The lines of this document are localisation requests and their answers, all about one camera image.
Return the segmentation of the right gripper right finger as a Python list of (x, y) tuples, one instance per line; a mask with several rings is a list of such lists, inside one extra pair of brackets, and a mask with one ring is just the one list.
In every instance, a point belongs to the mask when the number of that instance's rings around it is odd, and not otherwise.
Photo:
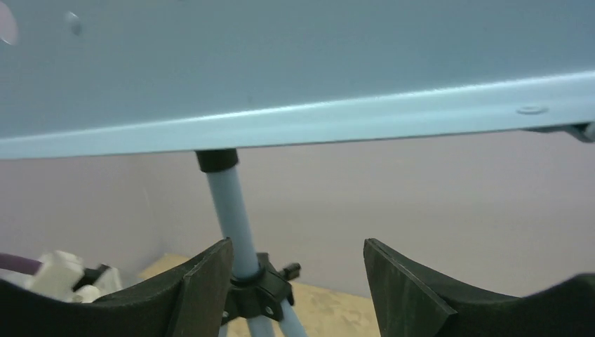
[(481, 289), (378, 239), (363, 258), (381, 336), (593, 336), (594, 274), (524, 297)]

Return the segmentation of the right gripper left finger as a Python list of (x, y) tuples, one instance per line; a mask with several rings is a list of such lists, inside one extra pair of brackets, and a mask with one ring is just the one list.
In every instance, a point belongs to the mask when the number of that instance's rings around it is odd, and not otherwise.
[(1, 282), (2, 336), (217, 336), (232, 270), (222, 239), (188, 261), (92, 303)]

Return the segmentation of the light blue music stand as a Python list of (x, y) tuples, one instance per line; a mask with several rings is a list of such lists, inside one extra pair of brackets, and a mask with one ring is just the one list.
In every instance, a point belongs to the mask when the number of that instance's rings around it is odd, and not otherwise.
[(2, 1), (1, 158), (594, 139), (593, 1)]

